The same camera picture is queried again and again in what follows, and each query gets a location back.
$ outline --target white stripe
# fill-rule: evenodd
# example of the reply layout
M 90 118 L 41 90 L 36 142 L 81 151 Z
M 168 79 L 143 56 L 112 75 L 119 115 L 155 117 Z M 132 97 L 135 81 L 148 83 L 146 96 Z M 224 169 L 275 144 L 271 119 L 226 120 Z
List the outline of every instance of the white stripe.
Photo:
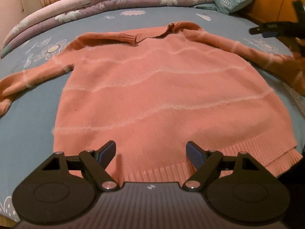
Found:
M 100 84 L 98 86 L 95 86 L 93 88 L 87 88 L 87 87 L 82 87 L 82 86 L 78 86 L 77 84 L 72 84 L 72 85 L 66 85 L 63 89 L 63 91 L 68 91 L 68 90 L 82 90 L 82 91 L 86 91 L 86 92 L 96 92 L 99 91 L 101 89 L 104 88 L 109 88 L 109 87 L 125 87 L 125 86 L 131 86 L 131 85 L 135 85 L 135 84 L 139 84 L 143 81 L 145 81 L 146 79 L 150 78 L 151 76 L 153 76 L 156 73 L 159 72 L 168 72 L 168 73 L 174 73 L 174 74 L 206 74 L 206 73 L 217 73 L 217 72 L 222 72 L 222 71 L 227 71 L 230 69 L 238 69 L 238 70 L 244 70 L 246 69 L 247 66 L 229 66 L 229 67 L 224 67 L 224 68 L 217 68 L 217 69 L 212 69 L 209 71 L 188 71 L 188 70 L 171 70 L 169 68 L 165 68 L 165 69 L 157 69 L 154 70 L 153 72 L 147 74 L 146 76 L 142 77 L 139 80 L 131 80 L 131 82 L 129 83 L 114 83 L 114 82 L 110 82 L 109 84 Z
M 124 172 L 120 176 L 123 176 L 125 182 L 145 182 L 147 180 L 150 183 L 156 182 L 177 182 L 182 185 L 192 174 L 192 170 L 189 169 L 187 162 L 178 164 L 172 164 L 167 166 L 160 166 L 158 168 L 146 170 L 146 171 L 130 171 Z
M 76 41 L 82 46 L 82 47 L 87 47 L 87 45 L 85 45 L 83 42 L 80 41 L 79 38 L 76 38 Z
M 231 48 L 231 52 L 234 53 L 236 51 L 236 47 L 240 44 L 239 41 L 235 41 L 235 43 L 233 44 L 232 48 Z
M 264 66 L 264 69 L 267 69 L 273 63 L 273 54 L 269 54 L 268 63 Z
M 174 109 L 174 110 L 196 110 L 196 109 L 205 109 L 205 108 L 211 108 L 215 106 L 220 106 L 223 104 L 230 104 L 234 102 L 240 102 L 240 101 L 247 101 L 247 100 L 253 100 L 253 99 L 261 99 L 270 94 L 271 92 L 274 92 L 272 88 L 266 90 L 265 92 L 259 94 L 259 95 L 252 95 L 252 96 L 245 96 L 245 97 L 238 97 L 233 98 L 230 100 L 220 100 L 216 102 L 211 102 L 207 104 L 201 104 L 201 105 L 184 105 L 184 104 L 162 104 L 159 107 L 154 107 L 150 110 L 147 110 L 146 112 L 138 115 L 138 116 L 132 116 L 131 118 L 119 121 L 117 123 L 113 123 L 111 125 L 106 125 L 102 127 L 91 127 L 91 126 L 85 126 L 85 127 L 56 127 L 53 130 L 53 133 L 61 133 L 61 134 L 69 134 L 69 133 L 87 133 L 90 131 L 101 131 L 101 130 L 111 130 L 116 129 L 118 127 L 125 127 L 127 125 L 133 124 L 136 121 L 140 121 L 150 115 L 153 115 L 157 112 L 160 112 L 162 110 L 168 110 L 168 109 Z
M 57 58 L 57 56 L 53 56 L 53 61 L 54 61 L 55 64 L 61 66 L 66 73 L 68 73 L 70 71 L 67 67 L 65 67 L 65 65 L 62 63 L 62 61 L 60 61 Z
M 23 72 L 23 80 L 24 80 L 25 86 L 29 89 L 32 88 L 32 86 L 30 85 L 30 83 L 27 79 L 26 70 L 22 70 L 22 72 Z
M 186 47 L 186 48 L 182 48 L 182 49 L 180 49 L 178 51 L 169 52 L 165 48 L 155 48 L 155 49 L 150 50 L 149 52 L 146 52 L 142 56 L 133 57 L 133 58 L 124 59 L 124 60 L 115 60 L 115 59 L 86 59 L 85 61 L 88 61 L 88 62 L 91 62 L 91 63 L 95 63 L 95 62 L 112 62 L 112 63 L 116 63 L 116 64 L 124 64 L 124 63 L 129 62 L 129 61 L 143 59 L 143 58 L 147 57 L 148 55 L 150 55 L 151 53 L 153 53 L 155 51 L 164 51 L 164 52 L 166 52 L 166 53 L 168 53 L 170 55 L 175 55 L 177 53 L 181 53 L 181 52 L 184 52 L 186 50 L 195 50 L 195 51 L 203 53 L 203 54 L 210 54 L 210 53 L 215 52 L 215 51 L 222 51 L 221 49 L 213 48 L 213 49 L 211 49 L 211 50 L 209 50 L 207 52 L 204 52 L 204 51 L 202 51 L 202 50 L 200 50 L 198 48 L 195 48 L 195 47 Z
M 303 71 L 300 71 L 300 72 L 296 75 L 296 77 L 295 77 L 295 79 L 293 80 L 291 86 L 294 86 L 294 85 L 302 78 L 302 76 L 303 76 Z

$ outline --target black clamp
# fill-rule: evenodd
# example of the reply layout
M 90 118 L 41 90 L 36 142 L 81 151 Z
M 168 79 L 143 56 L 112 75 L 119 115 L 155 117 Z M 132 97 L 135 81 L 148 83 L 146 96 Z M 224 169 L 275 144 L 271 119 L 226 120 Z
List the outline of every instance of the black clamp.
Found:
M 305 9 L 301 0 L 292 3 L 297 17 L 297 22 L 290 21 L 267 22 L 259 27 L 249 29 L 249 34 L 262 34 L 264 38 L 284 36 L 305 39 Z M 299 44 L 300 53 L 305 57 L 305 47 Z
M 102 200 L 116 203 L 118 197 L 125 197 L 126 206 L 134 210 L 139 199 L 135 195 L 137 191 L 132 194 L 128 190 L 139 190 L 141 185 L 145 188 L 138 195 L 147 198 L 143 198 L 147 202 L 143 207 L 155 206 L 149 198 L 151 192 L 164 189 L 166 193 L 170 189 L 171 194 L 178 194 L 183 200 L 193 199 L 190 194 L 195 195 L 202 200 L 200 209 L 205 209 L 205 203 L 227 221 L 248 226 L 279 221 L 290 202 L 286 187 L 247 152 L 239 152 L 236 157 L 224 156 L 217 150 L 204 151 L 189 141 L 186 155 L 197 171 L 182 187 L 178 183 L 174 183 L 175 186 L 173 183 L 124 183 L 120 187 L 105 171 L 115 154 L 114 141 L 107 142 L 97 151 L 82 151 L 78 156 L 55 152 L 13 192 L 18 216 L 31 225 L 66 225 L 58 228 L 71 228 L 69 222 L 80 218 L 93 219 L 91 214 L 95 212 L 92 211 Z M 71 175 L 69 170 L 81 171 L 83 178 Z M 233 172 L 219 178 L 224 170 Z M 185 210 L 182 203 L 176 204 L 174 196 L 170 198 L 169 195 L 167 203 L 178 210 Z M 119 211 L 114 213 L 118 214 L 112 214 L 112 217 L 121 216 Z

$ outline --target ribbed hem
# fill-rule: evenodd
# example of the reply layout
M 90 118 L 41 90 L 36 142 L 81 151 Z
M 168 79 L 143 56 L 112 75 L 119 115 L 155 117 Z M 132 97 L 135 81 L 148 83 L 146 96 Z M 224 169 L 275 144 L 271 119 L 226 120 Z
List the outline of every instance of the ribbed hem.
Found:
M 72 175 L 82 177 L 80 171 L 69 171 Z M 146 171 L 130 171 L 119 173 L 113 176 L 120 185 L 124 182 L 139 182 L 139 183 L 165 183 L 165 182 L 179 182 L 182 185 L 193 173 L 195 169 L 189 162 L 173 164 L 165 167 L 155 168 Z
M 153 30 L 138 33 L 136 37 L 136 43 L 141 42 L 147 38 L 155 38 L 165 34 L 168 31 L 168 27 L 156 27 Z
M 236 156 L 238 152 L 246 151 L 263 166 L 267 166 L 295 148 L 296 145 L 297 141 L 290 126 L 279 122 L 276 127 L 269 128 L 253 138 L 223 148 L 221 152 L 224 155 Z
M 136 35 L 129 33 L 120 33 L 119 40 L 123 42 L 128 42 L 130 44 L 134 44 L 136 42 Z
M 276 159 L 271 164 L 267 165 L 265 168 L 273 174 L 275 177 L 287 172 L 293 165 L 299 162 L 303 156 L 296 150 L 291 149 L 284 155 Z

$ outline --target pink sweater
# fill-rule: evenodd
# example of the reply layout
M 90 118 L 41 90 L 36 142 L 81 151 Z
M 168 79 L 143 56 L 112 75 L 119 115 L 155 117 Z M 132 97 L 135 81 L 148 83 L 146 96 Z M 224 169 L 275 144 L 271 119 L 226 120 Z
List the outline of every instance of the pink sweater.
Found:
M 278 176 L 302 157 L 291 119 L 239 55 L 268 66 L 293 60 L 187 22 L 85 33 L 45 64 L 0 81 L 0 115 L 21 90 L 73 70 L 58 107 L 54 151 L 75 155 L 114 140 L 117 154 L 106 170 L 119 183 L 182 183 L 194 172 L 185 154 L 192 140 L 225 155 L 247 151 Z

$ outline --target sweater sleeve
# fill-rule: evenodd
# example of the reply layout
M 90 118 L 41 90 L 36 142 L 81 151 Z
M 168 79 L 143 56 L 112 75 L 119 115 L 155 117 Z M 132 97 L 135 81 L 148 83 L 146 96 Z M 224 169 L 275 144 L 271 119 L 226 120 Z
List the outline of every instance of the sweater sleeve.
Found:
M 0 116 L 7 113 L 17 94 L 74 68 L 72 61 L 62 61 L 62 55 L 54 56 L 45 64 L 11 74 L 0 81 Z
M 266 53 L 204 30 L 197 30 L 196 32 L 187 30 L 184 34 L 193 41 L 212 44 L 224 51 L 235 53 L 256 63 L 263 69 L 282 78 L 295 91 L 305 96 L 305 58 L 300 55 L 287 56 Z

